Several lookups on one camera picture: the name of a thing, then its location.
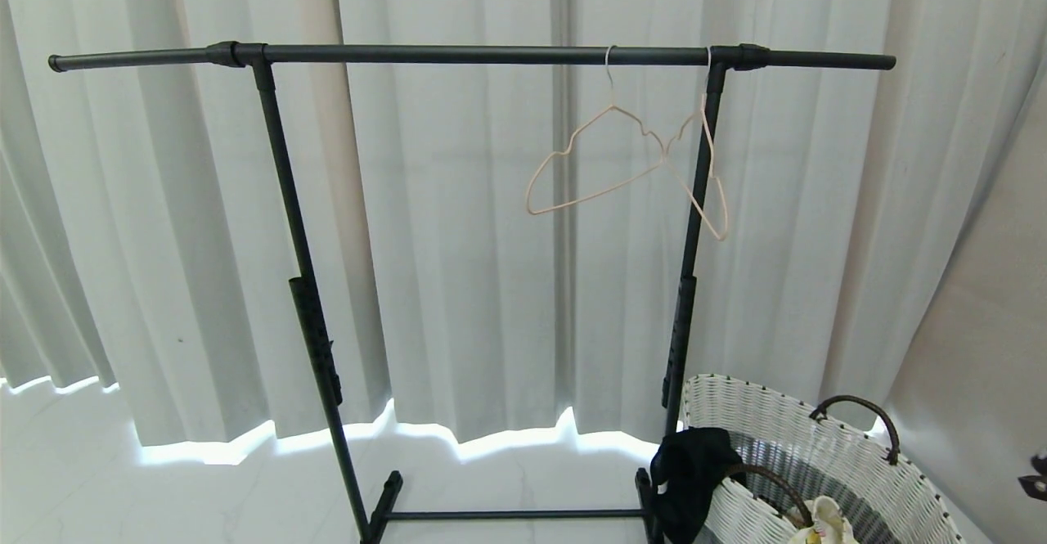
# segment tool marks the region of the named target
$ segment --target curtain fold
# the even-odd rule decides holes
[[[1045,0],[0,0],[0,366],[119,381],[143,445],[322,428],[249,71],[55,74],[48,54],[271,43],[888,52],[891,72],[732,71],[688,373],[883,400],[1025,96]],[[528,216],[610,100],[602,67],[274,68],[346,422],[396,399],[460,440],[550,427],[656,440],[688,211],[668,171]],[[614,67],[663,139],[704,68]],[[693,179],[695,130],[670,160]],[[548,206],[658,145],[623,118],[538,180]],[[718,223],[719,202],[708,195]]]

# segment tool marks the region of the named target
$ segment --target white tile floor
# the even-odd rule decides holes
[[[398,469],[401,511],[632,507],[633,474],[654,450],[629,439],[610,446],[609,436],[579,439],[566,417],[556,430],[532,433],[544,444],[493,453],[497,439],[460,448],[447,432],[405,429],[392,414],[351,431],[369,507]],[[0,544],[357,541],[321,433],[276,440],[263,427],[243,441],[257,448],[236,466],[200,460],[235,460],[242,445],[143,452],[119,391],[92,385],[57,395],[45,383],[12,394],[4,387]],[[987,542],[964,527],[972,542]],[[383,541],[642,543],[643,528],[640,520],[393,524]]]

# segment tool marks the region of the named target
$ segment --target clothes rack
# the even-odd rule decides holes
[[[295,310],[316,380],[324,413],[331,432],[332,444],[350,507],[356,521],[361,544],[379,544],[391,521],[461,521],[461,520],[541,520],[641,518],[649,544],[663,542],[661,529],[651,511],[654,488],[646,469],[636,473],[634,484],[640,505],[629,509],[507,509],[487,512],[398,512],[394,511],[397,496],[403,488],[399,471],[389,473],[377,506],[367,516],[360,485],[338,413],[341,386],[331,353],[324,310],[320,305],[309,252],[309,243],[302,219],[302,208],[295,190],[288,156],[287,140],[276,100],[272,66],[275,63],[407,63],[407,64],[516,64],[516,66],[709,66],[706,89],[706,113],[710,137],[714,137],[719,114],[720,94],[728,70],[747,71],[767,66],[817,67],[888,70],[894,67],[892,55],[839,53],[817,51],[772,50],[753,44],[704,47],[548,47],[548,46],[484,46],[484,45],[269,45],[224,41],[206,47],[119,51],[108,53],[50,55],[48,66],[54,71],[102,67],[185,66],[216,64],[228,67],[250,67],[254,74],[266,130],[269,134],[276,176],[287,212],[288,226],[298,262],[299,275],[289,280]],[[709,179],[710,141],[701,135],[693,194],[705,206]],[[666,409],[665,433],[676,431],[680,418],[684,369],[687,362],[688,339],[694,309],[696,279],[694,260],[701,220],[690,209],[684,258],[676,294],[666,376],[662,384],[662,406]]]

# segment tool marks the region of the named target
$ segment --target brown basket handle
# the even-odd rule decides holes
[[[800,517],[803,518],[803,526],[804,527],[815,526],[815,520],[814,518],[810,517],[810,509],[807,508],[807,503],[803,502],[803,497],[800,495],[800,492],[798,492],[796,489],[793,489],[793,485],[785,482],[785,479],[776,475],[771,470],[764,469],[763,467],[755,467],[753,464],[734,464],[732,467],[729,467],[727,472],[723,473],[723,477],[730,478],[732,475],[736,475],[739,473],[753,473],[756,475],[760,475],[761,477],[764,477],[771,481],[774,481],[774,483],[780,486],[782,491],[784,491],[785,494],[788,495],[788,498],[793,500],[793,503],[796,505],[797,511],[800,512]]]
[[[856,398],[856,395],[834,395],[834,398],[823,400],[821,405],[815,407],[815,411],[810,413],[811,420],[816,422],[821,422],[822,420],[825,420],[826,417],[829,416],[828,414],[829,407],[832,406],[833,404],[844,402],[845,400],[846,402],[856,403],[862,407],[866,407],[866,409],[869,409],[873,413],[878,414],[879,418],[884,421],[884,425],[887,426],[887,435],[891,437],[891,448],[889,451],[887,451],[887,457],[884,458],[884,460],[890,462],[891,466],[897,464],[898,454],[901,453],[901,445],[898,440],[898,431],[897,429],[894,428],[894,422],[891,422],[891,418],[887,415],[887,412],[884,411],[882,407],[879,407],[875,403],[872,403],[871,400],[864,400],[862,398]]]

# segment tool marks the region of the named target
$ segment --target white cloth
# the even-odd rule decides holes
[[[850,522],[831,497],[822,496],[804,503],[810,511],[815,526],[797,531],[789,540],[789,544],[859,544],[857,540],[854,540]],[[796,507],[789,509],[786,515],[794,521],[800,517]]]

